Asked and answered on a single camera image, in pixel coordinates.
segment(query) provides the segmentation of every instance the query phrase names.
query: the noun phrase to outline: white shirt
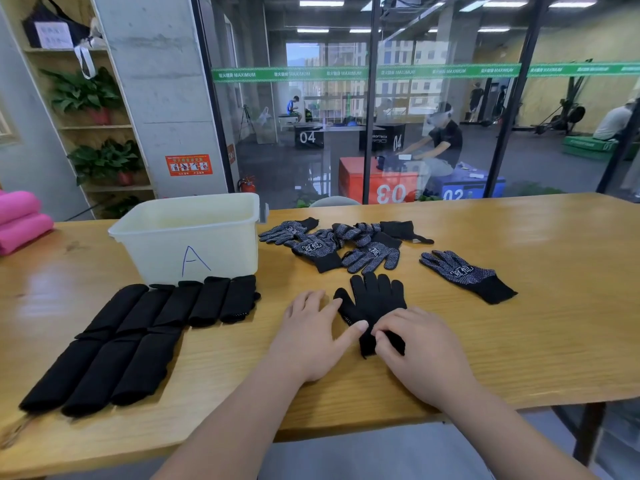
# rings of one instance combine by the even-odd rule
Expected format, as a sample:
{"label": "white shirt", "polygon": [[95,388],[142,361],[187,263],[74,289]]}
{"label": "white shirt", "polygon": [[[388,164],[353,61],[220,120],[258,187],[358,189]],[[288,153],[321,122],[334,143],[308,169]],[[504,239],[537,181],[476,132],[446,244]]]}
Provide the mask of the white shirt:
{"label": "white shirt", "polygon": [[622,131],[631,118],[631,110],[626,106],[612,109],[602,119],[593,137],[596,139],[610,139],[618,132]]}

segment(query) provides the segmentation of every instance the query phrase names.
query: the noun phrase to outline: orange sign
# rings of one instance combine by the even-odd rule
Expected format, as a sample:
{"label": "orange sign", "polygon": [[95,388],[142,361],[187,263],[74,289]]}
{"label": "orange sign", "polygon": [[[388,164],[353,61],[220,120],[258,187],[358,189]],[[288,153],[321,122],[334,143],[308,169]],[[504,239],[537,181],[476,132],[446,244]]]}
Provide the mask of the orange sign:
{"label": "orange sign", "polygon": [[227,145],[227,153],[229,155],[229,165],[233,165],[236,161],[236,147],[233,144]]}
{"label": "orange sign", "polygon": [[213,174],[209,155],[175,155],[164,158],[172,177]]}

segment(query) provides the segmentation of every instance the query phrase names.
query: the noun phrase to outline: green banner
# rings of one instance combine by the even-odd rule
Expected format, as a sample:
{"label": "green banner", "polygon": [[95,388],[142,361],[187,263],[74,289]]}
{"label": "green banner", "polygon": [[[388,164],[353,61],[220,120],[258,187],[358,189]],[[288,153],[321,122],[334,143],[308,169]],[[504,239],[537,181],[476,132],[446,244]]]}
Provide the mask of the green banner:
{"label": "green banner", "polygon": [[[516,77],[520,64],[421,64],[378,66],[378,80],[480,79]],[[212,69],[213,82],[296,82],[323,80],[367,80],[364,66],[255,67]],[[591,75],[640,75],[640,62],[532,64],[528,77]]]}

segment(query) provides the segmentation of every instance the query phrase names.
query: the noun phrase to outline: plant pot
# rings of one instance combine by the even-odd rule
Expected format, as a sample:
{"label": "plant pot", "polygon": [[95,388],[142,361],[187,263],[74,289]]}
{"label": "plant pot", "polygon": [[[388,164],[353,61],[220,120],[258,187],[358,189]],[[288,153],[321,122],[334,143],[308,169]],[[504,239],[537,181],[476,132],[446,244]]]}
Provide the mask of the plant pot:
{"label": "plant pot", "polygon": [[123,187],[133,185],[133,172],[132,171],[119,171],[118,172],[118,184]]}
{"label": "plant pot", "polygon": [[105,126],[111,124],[111,115],[105,107],[101,107],[100,109],[87,108],[86,112],[89,113],[89,116],[91,116],[91,119],[97,125]]}

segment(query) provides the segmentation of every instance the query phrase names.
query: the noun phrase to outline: shelf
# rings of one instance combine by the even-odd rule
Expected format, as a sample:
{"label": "shelf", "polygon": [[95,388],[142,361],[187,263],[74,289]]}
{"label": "shelf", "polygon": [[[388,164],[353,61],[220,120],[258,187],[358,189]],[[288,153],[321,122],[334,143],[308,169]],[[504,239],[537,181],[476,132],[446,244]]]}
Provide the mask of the shelf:
{"label": "shelf", "polygon": [[62,126],[58,128],[60,131],[76,131],[76,130],[123,130],[133,128],[132,125],[95,125],[95,126]]}
{"label": "shelf", "polygon": [[123,187],[121,185],[83,185],[85,192],[135,192],[139,190],[153,190],[151,185],[129,185]]}
{"label": "shelf", "polygon": [[[74,53],[72,48],[36,48],[36,47],[23,47],[23,52],[28,54],[52,54],[52,53]],[[106,52],[106,47],[90,47],[89,52]]]}

